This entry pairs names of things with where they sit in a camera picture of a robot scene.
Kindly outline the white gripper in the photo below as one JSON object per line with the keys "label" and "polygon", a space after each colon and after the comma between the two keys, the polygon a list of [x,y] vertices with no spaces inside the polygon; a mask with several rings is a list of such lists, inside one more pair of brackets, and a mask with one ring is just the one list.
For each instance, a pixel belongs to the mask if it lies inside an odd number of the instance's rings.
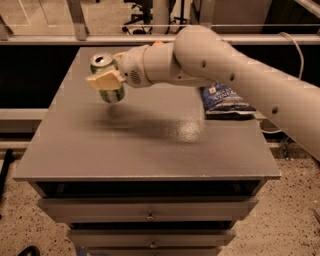
{"label": "white gripper", "polygon": [[117,70],[104,71],[88,76],[86,81],[96,90],[118,90],[125,80],[133,88],[148,87],[149,81],[143,63],[143,55],[147,48],[148,46],[144,45],[114,54],[114,59],[120,61],[121,73]]}

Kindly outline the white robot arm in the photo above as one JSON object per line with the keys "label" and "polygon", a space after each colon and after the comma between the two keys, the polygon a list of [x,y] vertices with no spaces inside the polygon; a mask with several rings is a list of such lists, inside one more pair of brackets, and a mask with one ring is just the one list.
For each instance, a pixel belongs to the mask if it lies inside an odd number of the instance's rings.
{"label": "white robot arm", "polygon": [[107,54],[100,66],[87,78],[97,90],[219,81],[320,160],[320,88],[247,57],[208,28],[189,26],[170,43]]}

